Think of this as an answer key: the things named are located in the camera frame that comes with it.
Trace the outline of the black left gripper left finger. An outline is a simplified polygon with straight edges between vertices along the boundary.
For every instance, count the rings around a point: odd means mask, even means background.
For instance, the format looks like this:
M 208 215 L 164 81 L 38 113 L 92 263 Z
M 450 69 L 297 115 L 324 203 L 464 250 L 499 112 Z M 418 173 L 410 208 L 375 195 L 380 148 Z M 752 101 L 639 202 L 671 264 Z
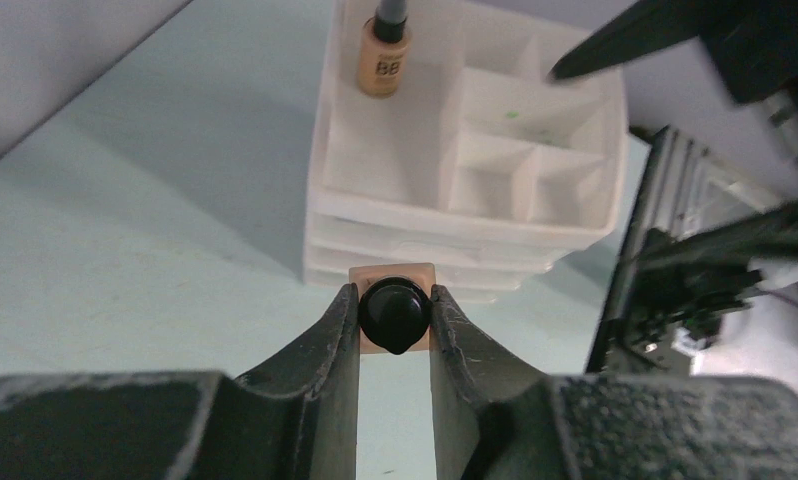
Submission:
M 0 479 L 352 479 L 358 292 L 280 351 L 219 371 L 0 377 Z

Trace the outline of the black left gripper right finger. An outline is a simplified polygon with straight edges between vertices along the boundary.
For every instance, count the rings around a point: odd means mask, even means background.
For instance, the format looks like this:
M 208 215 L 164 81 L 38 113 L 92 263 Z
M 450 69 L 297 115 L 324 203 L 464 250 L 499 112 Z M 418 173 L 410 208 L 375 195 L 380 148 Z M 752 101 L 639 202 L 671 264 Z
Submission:
M 798 395 L 749 376 L 549 375 L 433 288 L 441 479 L 798 479 Z

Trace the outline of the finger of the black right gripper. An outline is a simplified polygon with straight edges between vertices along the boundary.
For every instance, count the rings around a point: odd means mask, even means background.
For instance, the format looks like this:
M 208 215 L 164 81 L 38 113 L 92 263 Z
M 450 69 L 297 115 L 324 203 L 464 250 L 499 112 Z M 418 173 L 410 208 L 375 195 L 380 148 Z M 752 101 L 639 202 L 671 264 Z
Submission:
M 550 79 L 591 75 L 685 42 L 710 16 L 709 1 L 637 1 L 562 56 Z

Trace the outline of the white plastic drawer organizer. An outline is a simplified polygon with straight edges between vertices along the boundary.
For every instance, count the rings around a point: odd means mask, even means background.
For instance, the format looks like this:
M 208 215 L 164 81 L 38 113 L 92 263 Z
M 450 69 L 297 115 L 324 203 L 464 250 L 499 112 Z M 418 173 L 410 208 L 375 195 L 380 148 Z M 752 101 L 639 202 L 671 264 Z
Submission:
M 338 1 L 308 173 L 303 275 L 430 263 L 490 303 L 608 237 L 620 218 L 628 111 L 620 69 L 552 83 L 586 31 L 472 1 L 413 1 L 397 91 L 357 86 L 372 1 Z

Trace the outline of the foundation bottle black cap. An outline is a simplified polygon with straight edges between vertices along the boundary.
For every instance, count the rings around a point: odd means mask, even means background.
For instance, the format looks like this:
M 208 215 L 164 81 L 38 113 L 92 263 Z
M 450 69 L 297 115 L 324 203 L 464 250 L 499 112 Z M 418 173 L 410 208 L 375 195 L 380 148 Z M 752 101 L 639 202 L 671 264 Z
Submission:
M 366 95 L 396 93 L 404 72 L 411 35 L 405 0 L 382 0 L 362 29 L 357 84 Z

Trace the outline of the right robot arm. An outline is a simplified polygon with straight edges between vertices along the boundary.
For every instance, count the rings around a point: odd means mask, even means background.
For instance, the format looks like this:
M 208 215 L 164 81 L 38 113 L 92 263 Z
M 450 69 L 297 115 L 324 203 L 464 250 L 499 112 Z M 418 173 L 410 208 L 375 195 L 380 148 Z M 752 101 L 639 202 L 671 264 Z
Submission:
M 637 1 L 566 53 L 551 74 L 581 77 L 691 39 L 704 45 L 736 103 L 781 90 L 798 97 L 798 0 Z

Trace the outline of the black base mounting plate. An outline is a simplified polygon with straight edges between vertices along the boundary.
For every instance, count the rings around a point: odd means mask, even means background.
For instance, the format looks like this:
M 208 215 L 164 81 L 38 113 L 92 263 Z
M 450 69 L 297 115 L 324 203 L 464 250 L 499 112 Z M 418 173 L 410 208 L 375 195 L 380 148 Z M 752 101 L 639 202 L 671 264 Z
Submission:
M 586 363 L 688 375 L 723 318 L 765 292 L 763 263 L 798 265 L 798 199 L 743 181 L 702 142 L 653 138 Z

